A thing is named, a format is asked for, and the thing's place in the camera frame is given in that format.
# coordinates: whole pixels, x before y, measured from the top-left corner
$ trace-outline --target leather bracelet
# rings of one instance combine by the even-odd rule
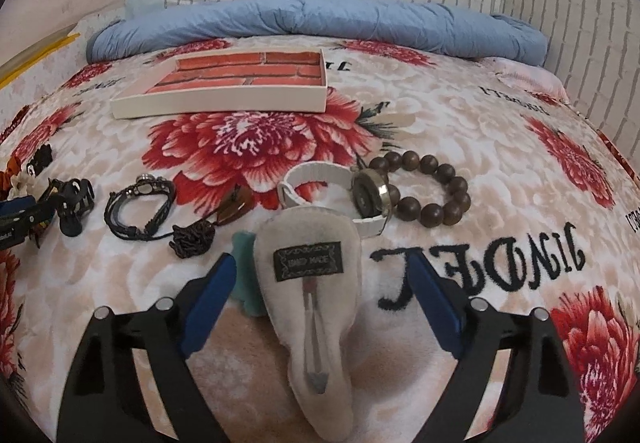
[[[166,201],[158,209],[156,214],[145,225],[144,230],[138,227],[125,225],[118,219],[120,209],[128,200],[140,196],[165,195]],[[156,178],[150,174],[141,174],[133,185],[129,185],[120,192],[111,192],[107,207],[104,210],[104,222],[115,235],[125,241],[154,241],[173,235],[169,232],[156,235],[162,223],[169,217],[171,206],[175,201],[175,185],[164,178]]]

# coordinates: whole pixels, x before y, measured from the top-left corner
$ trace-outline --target floral blanket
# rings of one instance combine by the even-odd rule
[[[110,98],[170,55],[285,45],[324,49],[325,113],[110,115]],[[453,227],[427,230],[393,219],[382,235],[363,241],[362,302],[345,340],[356,420],[348,441],[411,441],[455,367],[404,278],[411,249],[498,309],[527,314],[542,305],[551,312],[580,388],[588,441],[636,383],[638,187],[570,107],[508,88],[475,62],[359,40],[215,39],[90,65],[12,128],[0,146],[6,158],[27,160],[41,144],[52,146],[39,192],[47,178],[89,178],[96,193],[79,237],[65,237],[54,222],[40,249],[27,242],[0,253],[0,373],[50,437],[66,373],[96,307],[146,309],[206,273],[231,251],[234,232],[255,230],[277,213],[276,184],[295,164],[352,165],[385,150],[412,149],[450,163],[467,178],[472,206]],[[251,187],[257,206],[220,227],[205,255],[180,260],[164,241],[121,241],[103,222],[109,192],[142,172],[177,186],[167,229],[191,223],[235,184]],[[398,171],[390,182],[422,204],[444,202],[440,185],[418,172]],[[301,192],[326,204],[344,198],[332,186],[309,184]],[[127,205],[124,220],[144,224],[156,205]],[[138,363],[155,425],[171,434],[148,362]],[[229,301],[188,364],[231,441],[319,440],[287,385],[287,354],[267,318],[246,317]],[[487,427],[505,367],[506,358],[498,358],[470,435]]]

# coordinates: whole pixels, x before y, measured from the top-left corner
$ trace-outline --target watch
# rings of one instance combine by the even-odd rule
[[[371,168],[349,168],[330,162],[303,162],[291,168],[278,183],[278,199],[284,208],[310,203],[296,193],[312,181],[334,183],[350,190],[361,219],[354,219],[362,239],[380,235],[391,217],[389,190],[382,175]]]

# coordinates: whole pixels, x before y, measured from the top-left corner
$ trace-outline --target white watch strap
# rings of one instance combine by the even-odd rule
[[[322,181],[340,185],[351,191],[351,178],[353,172],[350,168],[330,162],[303,162],[291,168],[280,183],[278,183],[278,199],[283,208],[291,208],[297,205],[310,205],[308,201],[296,194],[296,187],[311,181]],[[361,239],[380,235],[386,224],[385,216],[373,218],[354,219],[353,223],[358,229]]]

